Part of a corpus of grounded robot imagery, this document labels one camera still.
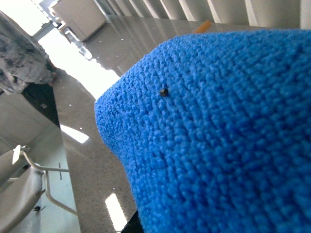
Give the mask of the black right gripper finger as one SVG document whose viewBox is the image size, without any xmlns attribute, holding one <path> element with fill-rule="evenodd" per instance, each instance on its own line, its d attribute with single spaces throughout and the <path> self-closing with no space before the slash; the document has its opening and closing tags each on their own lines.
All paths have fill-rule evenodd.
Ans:
<svg viewBox="0 0 311 233">
<path fill-rule="evenodd" d="M 138 211 L 133 214 L 121 233 L 143 233 L 143 227 L 140 222 Z"/>
</svg>

